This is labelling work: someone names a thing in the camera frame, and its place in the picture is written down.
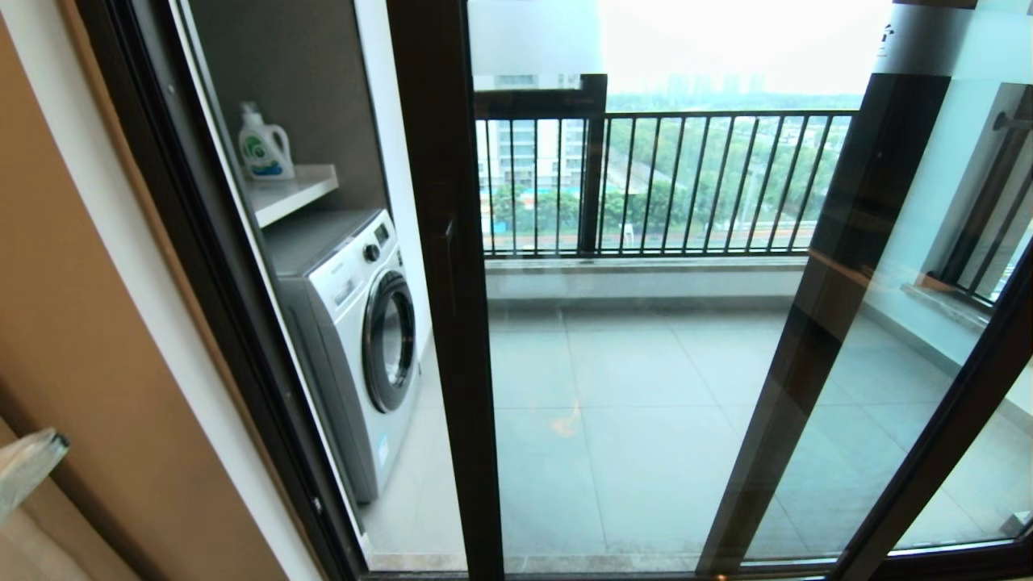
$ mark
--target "tiled floor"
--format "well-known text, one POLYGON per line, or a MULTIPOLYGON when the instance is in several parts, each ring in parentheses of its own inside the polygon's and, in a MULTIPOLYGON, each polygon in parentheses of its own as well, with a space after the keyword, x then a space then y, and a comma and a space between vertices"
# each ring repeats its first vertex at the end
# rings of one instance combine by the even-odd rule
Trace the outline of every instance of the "tiled floor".
MULTIPOLYGON (((692 569, 785 313, 492 315, 507 569, 692 569)), ((444 569, 463 562, 440 386, 436 369, 425 371, 396 473, 363 514, 388 568, 426 568, 413 563, 419 555, 444 569)), ((838 554, 950 379, 858 319, 748 557, 838 554)), ((1011 512, 1033 506, 1031 450, 1028 430, 995 415, 902 543, 999 538, 1011 512)))

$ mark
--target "door handle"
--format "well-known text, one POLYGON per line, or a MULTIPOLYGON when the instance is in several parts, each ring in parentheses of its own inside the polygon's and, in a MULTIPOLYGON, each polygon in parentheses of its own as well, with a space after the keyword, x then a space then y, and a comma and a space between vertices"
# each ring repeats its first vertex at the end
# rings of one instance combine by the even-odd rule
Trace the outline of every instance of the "door handle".
POLYGON ((439 288, 448 296, 450 313, 456 314, 456 286, 452 272, 452 238, 456 233, 456 218, 451 214, 442 215, 439 234, 434 236, 434 272, 439 279, 439 288))

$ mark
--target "railing post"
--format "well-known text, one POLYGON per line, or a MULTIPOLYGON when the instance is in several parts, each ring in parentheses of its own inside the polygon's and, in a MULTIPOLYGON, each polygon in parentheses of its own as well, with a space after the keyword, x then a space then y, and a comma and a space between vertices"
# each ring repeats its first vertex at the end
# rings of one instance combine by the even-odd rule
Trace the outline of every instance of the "railing post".
POLYGON ((599 219, 599 185, 602 181, 602 149, 605 130, 603 114, 606 112, 606 75, 583 74, 582 90, 593 102, 593 114, 588 118, 588 147, 585 151, 585 174, 582 176, 582 213, 577 226, 577 254, 596 253, 596 230, 599 219))

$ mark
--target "metal railing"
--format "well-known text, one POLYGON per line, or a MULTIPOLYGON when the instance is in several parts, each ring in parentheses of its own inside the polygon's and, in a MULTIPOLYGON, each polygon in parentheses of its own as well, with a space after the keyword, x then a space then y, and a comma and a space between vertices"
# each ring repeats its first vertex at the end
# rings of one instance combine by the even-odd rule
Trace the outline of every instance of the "metal railing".
POLYGON ((855 114, 508 104, 476 122, 490 257, 803 252, 855 114))

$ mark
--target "washing machine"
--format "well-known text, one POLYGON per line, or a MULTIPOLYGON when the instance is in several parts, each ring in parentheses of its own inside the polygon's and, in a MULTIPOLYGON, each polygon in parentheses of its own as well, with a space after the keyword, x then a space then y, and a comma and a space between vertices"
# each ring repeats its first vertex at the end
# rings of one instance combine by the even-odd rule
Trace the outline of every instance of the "washing machine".
POLYGON ((416 328, 387 212, 314 212, 262 231, 331 452, 354 499, 384 489, 412 417, 416 328))

